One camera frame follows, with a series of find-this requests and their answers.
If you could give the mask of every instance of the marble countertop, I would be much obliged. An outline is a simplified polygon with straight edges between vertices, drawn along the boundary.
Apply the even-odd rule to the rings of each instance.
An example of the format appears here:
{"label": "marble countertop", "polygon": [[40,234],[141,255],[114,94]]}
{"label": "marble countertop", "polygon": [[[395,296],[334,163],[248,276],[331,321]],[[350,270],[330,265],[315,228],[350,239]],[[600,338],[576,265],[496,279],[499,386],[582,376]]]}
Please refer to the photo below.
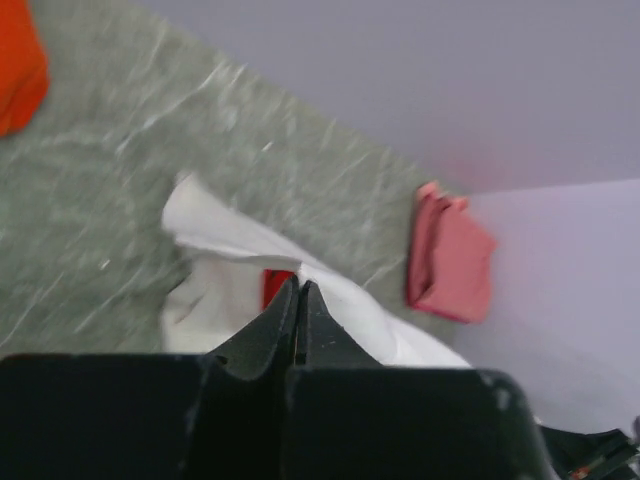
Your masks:
{"label": "marble countertop", "polygon": [[153,352],[183,279],[160,212],[176,172],[404,306],[407,160],[122,0],[33,0],[49,95],[0,139],[0,354]]}

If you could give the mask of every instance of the white cloth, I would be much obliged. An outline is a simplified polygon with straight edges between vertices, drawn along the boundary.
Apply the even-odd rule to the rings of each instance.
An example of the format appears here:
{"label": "white cloth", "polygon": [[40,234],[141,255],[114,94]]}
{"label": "white cloth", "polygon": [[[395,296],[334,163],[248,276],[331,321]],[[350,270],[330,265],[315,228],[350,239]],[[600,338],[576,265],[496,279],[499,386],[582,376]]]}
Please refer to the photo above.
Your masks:
{"label": "white cloth", "polygon": [[274,231],[232,210],[183,175],[162,216],[163,228],[190,252],[193,271],[169,294],[162,313],[164,348],[206,352],[260,312],[261,272],[295,271],[318,284],[331,316],[385,365],[465,368],[431,335],[385,311],[367,292]]}

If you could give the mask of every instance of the red object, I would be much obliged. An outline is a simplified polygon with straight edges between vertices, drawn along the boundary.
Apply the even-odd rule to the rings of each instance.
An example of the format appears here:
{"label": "red object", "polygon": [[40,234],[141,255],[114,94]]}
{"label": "red object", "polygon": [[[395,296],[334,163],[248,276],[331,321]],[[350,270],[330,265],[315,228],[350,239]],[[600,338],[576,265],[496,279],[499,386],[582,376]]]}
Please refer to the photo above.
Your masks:
{"label": "red object", "polygon": [[47,93],[47,57],[26,0],[0,0],[0,135],[23,128]]}
{"label": "red object", "polygon": [[489,310],[489,260],[495,240],[434,182],[416,193],[407,269],[407,303],[416,310],[479,323]]}
{"label": "red object", "polygon": [[263,288],[262,288],[262,309],[264,310],[276,296],[282,284],[287,281],[289,277],[293,276],[293,272],[287,272],[286,270],[265,270],[262,273]]}

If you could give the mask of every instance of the lavender wall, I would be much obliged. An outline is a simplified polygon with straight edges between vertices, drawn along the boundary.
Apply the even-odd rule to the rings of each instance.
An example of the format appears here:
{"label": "lavender wall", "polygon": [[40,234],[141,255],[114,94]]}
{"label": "lavender wall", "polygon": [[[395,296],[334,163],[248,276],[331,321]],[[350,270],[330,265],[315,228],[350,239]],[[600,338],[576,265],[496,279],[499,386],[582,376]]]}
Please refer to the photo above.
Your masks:
{"label": "lavender wall", "polygon": [[551,425],[628,427],[640,414],[640,180],[477,195],[500,241],[486,323],[456,349],[511,373]]}
{"label": "lavender wall", "polygon": [[640,177],[637,0],[139,0],[473,191]]}

